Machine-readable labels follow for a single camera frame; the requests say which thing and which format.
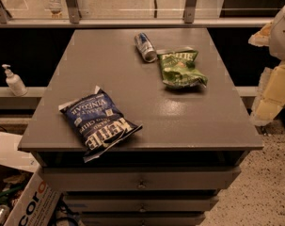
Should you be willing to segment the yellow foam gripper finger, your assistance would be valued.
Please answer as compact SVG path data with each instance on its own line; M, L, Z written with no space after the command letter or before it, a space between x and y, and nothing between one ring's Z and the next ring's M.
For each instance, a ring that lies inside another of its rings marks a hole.
M249 38L248 43L258 47L269 46L272 24L273 23L270 22L263 26L260 31Z
M251 107L250 121L255 126L270 123L285 106L285 61L274 69L265 67L259 81L257 96Z

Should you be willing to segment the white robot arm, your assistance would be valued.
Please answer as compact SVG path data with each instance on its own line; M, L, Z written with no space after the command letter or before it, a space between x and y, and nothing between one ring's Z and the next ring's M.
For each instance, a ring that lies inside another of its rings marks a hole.
M272 22L253 34L248 43L258 47L267 46L270 55L280 60L274 69L263 70L258 94L251 107L251 122L256 126L265 126L285 106L285 6Z

